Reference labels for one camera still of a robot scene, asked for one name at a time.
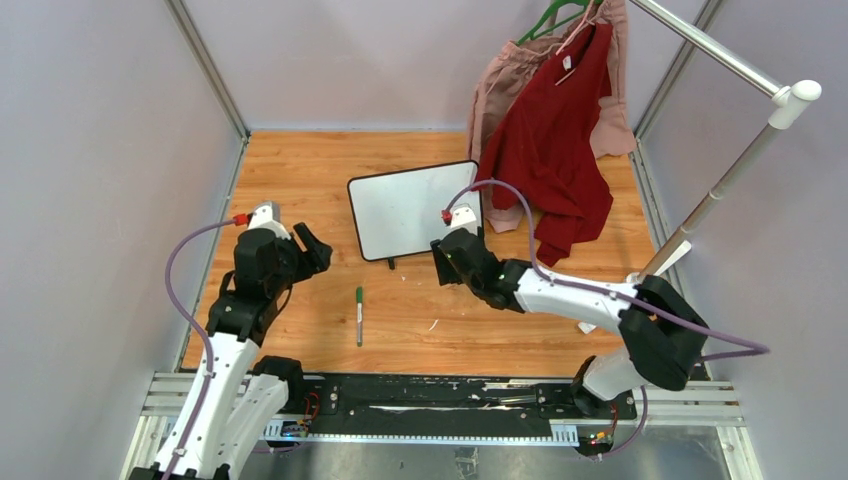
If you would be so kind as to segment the white whiteboard black frame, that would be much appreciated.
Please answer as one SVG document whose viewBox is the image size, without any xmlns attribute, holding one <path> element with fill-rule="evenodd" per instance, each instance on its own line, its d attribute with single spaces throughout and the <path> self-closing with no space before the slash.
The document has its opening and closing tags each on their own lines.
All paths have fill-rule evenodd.
<svg viewBox="0 0 848 480">
<path fill-rule="evenodd" d="M 441 218 L 446 207 L 469 204 L 484 235 L 483 202 L 479 191 L 460 190 L 472 183 L 478 164 L 455 161 L 354 177 L 347 183 L 360 255 L 379 262 L 429 253 L 430 242 L 449 231 Z"/>
</svg>

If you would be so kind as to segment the green marker pen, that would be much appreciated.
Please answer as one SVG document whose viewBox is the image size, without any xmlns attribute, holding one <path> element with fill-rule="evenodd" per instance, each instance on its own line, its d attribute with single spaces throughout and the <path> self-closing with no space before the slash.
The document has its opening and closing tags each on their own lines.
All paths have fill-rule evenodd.
<svg viewBox="0 0 848 480">
<path fill-rule="evenodd" d="M 364 343 L 364 288 L 358 286 L 356 297 L 356 344 L 362 347 Z"/>
</svg>

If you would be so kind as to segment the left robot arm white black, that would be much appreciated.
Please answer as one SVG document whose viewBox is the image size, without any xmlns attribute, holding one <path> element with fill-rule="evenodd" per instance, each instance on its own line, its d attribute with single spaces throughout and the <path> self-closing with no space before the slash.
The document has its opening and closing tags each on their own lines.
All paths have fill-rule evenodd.
<svg viewBox="0 0 848 480">
<path fill-rule="evenodd" d="M 304 223 L 287 232 L 255 214 L 231 222 L 246 229 L 206 325 L 195 328 L 201 364 L 170 435 L 132 479 L 237 479 L 271 417 L 306 401 L 300 362 L 259 350 L 294 285 L 329 269 L 332 248 Z"/>
</svg>

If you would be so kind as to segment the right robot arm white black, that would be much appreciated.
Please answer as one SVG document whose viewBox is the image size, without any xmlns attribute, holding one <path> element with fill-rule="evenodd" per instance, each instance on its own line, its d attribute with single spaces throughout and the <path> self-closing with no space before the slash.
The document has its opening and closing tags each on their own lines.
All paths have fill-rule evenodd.
<svg viewBox="0 0 848 480">
<path fill-rule="evenodd" d="M 581 280 L 530 261 L 500 260 L 465 229 L 431 243 L 440 284 L 463 284 L 497 310 L 552 314 L 618 334 L 623 346 L 587 358 L 566 396 L 596 417 L 620 394 L 652 385 L 683 390 L 706 342 L 706 322 L 663 278 L 639 283 Z"/>
</svg>

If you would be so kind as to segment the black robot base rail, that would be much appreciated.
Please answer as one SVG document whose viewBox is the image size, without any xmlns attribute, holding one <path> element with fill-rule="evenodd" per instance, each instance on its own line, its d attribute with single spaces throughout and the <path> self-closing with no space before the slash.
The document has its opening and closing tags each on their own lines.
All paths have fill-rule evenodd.
<svg viewBox="0 0 848 480">
<path fill-rule="evenodd" d="M 204 400 L 190 373 L 158 374 L 143 406 L 166 420 L 165 441 L 222 454 L 257 408 L 258 438 L 308 442 L 571 447 L 589 454 L 622 444 L 636 426 L 738 428 L 726 382 L 693 380 L 681 391 L 634 388 L 591 414 L 580 411 L 566 378 L 510 378 L 312 372 L 292 386 L 247 377 L 233 395 L 212 387 Z"/>
</svg>

